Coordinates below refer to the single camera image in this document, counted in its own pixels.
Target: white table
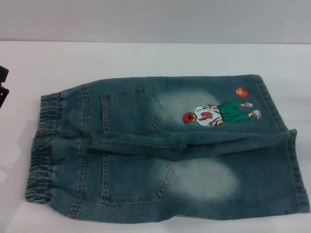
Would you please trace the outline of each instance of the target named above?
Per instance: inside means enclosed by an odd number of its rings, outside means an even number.
[[[73,220],[24,201],[41,95],[106,78],[241,74],[261,75],[285,124],[298,130],[297,156],[311,196],[311,45],[0,42],[0,65],[10,70],[0,109],[0,232],[311,232],[310,214],[124,225]]]

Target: basketball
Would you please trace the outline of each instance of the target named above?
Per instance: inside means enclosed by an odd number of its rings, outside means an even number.
[[[248,96],[248,90],[246,90],[244,87],[239,87],[236,91],[238,96],[240,97],[246,97]]]

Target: jeans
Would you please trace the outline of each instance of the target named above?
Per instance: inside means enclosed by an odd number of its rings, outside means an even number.
[[[42,96],[26,200],[82,220],[309,213],[258,75],[100,80]]]

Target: elastic waistband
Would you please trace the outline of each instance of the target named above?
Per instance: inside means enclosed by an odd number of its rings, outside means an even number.
[[[29,202],[46,203],[51,182],[49,141],[60,118],[60,93],[41,97],[40,119],[31,151],[31,163],[25,198]]]

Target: black object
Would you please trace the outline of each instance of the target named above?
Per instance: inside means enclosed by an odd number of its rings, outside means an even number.
[[[0,108],[6,98],[6,96],[9,94],[9,90],[5,89],[3,86],[1,86],[1,83],[4,83],[6,80],[6,77],[8,76],[9,70],[0,66]]]

